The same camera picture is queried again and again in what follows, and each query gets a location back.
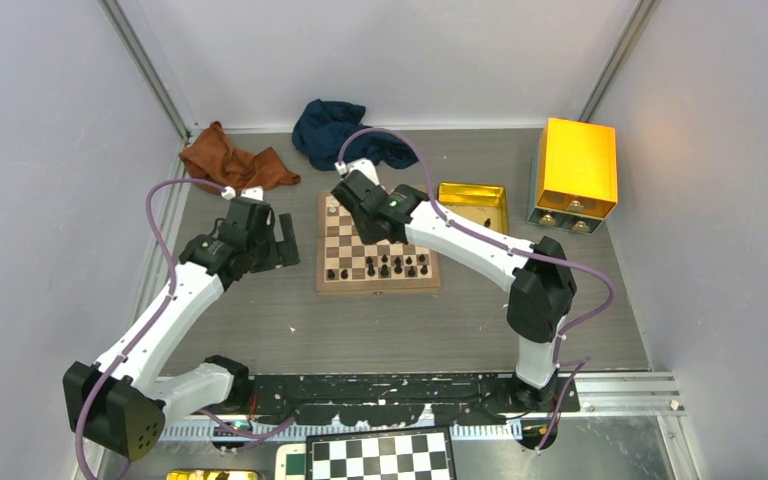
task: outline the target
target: yellow object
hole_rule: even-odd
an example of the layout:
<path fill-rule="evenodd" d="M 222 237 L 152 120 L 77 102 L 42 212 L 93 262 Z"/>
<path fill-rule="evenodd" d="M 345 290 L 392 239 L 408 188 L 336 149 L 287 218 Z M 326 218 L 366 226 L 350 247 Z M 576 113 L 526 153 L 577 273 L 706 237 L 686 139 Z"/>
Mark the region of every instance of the yellow object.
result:
<path fill-rule="evenodd" d="M 550 118 L 538 155 L 538 207 L 605 218 L 617 204 L 613 128 Z"/>
<path fill-rule="evenodd" d="M 467 220 L 502 234 L 508 233 L 505 187 L 443 182 L 437 188 L 437 201 Z"/>
<path fill-rule="evenodd" d="M 259 480 L 256 472 L 244 470 L 174 470 L 166 480 Z"/>

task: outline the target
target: white wall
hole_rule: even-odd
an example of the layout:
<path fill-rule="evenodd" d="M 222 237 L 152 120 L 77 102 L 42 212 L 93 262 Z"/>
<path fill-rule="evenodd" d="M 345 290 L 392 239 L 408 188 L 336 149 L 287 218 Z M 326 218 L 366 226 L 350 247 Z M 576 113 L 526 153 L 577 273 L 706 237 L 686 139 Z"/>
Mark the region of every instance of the white wall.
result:
<path fill-rule="evenodd" d="M 0 478 L 74 468 L 61 377 L 125 329 L 179 140 L 97 2 L 0 2 Z"/>
<path fill-rule="evenodd" d="M 706 478 L 768 478 L 768 2 L 661 2 L 594 121 L 617 127 L 611 237 Z"/>
<path fill-rule="evenodd" d="M 127 8 L 185 117 L 289 129 L 316 98 L 366 105 L 365 122 L 378 125 L 577 117 L 636 3 L 140 0 Z"/>

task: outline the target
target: robotic arm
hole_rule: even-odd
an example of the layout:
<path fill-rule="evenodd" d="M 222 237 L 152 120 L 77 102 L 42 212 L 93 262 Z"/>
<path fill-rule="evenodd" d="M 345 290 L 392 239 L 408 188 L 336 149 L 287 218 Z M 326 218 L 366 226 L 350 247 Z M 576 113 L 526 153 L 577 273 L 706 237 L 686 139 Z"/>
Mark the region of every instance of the robotic arm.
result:
<path fill-rule="evenodd" d="M 275 215 L 263 202 L 263 190 L 248 189 L 231 198 L 228 214 L 218 229 L 196 236 L 175 267 L 176 295 L 127 360 L 113 370 L 90 409 L 84 436 L 130 459 L 139 460 L 172 423 L 209 405 L 239 406 L 248 400 L 248 368 L 221 356 L 183 375 L 158 381 L 160 369 L 195 323 L 231 284 L 246 273 L 257 273 L 299 263 L 289 214 L 279 217 L 283 241 L 276 241 Z M 137 322 L 91 366 L 75 362 L 63 377 L 69 423 L 75 431 L 90 389 L 122 348 L 146 325 L 164 301 L 163 288 Z"/>
<path fill-rule="evenodd" d="M 524 260 L 451 228 L 428 195 L 408 185 L 387 193 L 369 160 L 348 164 L 332 191 L 348 210 L 361 241 L 381 240 L 428 247 L 481 273 L 508 293 L 508 324 L 519 335 L 516 375 L 524 383 L 522 400 L 541 404 L 554 391 L 558 367 L 553 359 L 558 331 L 569 312 L 576 285 L 569 268 Z M 468 225 L 481 236 L 511 248 L 565 259 L 560 244 L 544 237 L 539 243 L 494 232 L 438 205 L 446 218 Z"/>

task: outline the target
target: brown cloth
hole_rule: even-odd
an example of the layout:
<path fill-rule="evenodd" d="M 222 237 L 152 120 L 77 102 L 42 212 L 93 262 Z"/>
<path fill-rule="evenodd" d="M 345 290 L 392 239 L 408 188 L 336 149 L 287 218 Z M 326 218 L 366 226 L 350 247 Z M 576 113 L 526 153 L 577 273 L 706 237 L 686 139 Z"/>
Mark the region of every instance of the brown cloth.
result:
<path fill-rule="evenodd" d="M 234 148 L 219 122 L 211 123 L 192 146 L 185 148 L 178 156 L 191 177 L 230 186 L 238 192 L 251 187 L 271 190 L 279 185 L 295 185 L 301 181 L 297 173 L 287 170 L 272 147 L 257 155 Z M 219 193 L 215 188 L 199 187 Z"/>

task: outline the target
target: green screen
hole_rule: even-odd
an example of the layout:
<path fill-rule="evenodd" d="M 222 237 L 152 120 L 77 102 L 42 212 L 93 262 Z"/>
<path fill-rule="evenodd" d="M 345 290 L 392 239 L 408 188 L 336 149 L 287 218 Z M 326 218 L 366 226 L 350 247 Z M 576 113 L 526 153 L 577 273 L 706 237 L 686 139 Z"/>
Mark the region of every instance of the green screen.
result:
<path fill-rule="evenodd" d="M 304 475 L 304 463 L 304 453 L 291 453 L 287 455 L 287 475 Z"/>

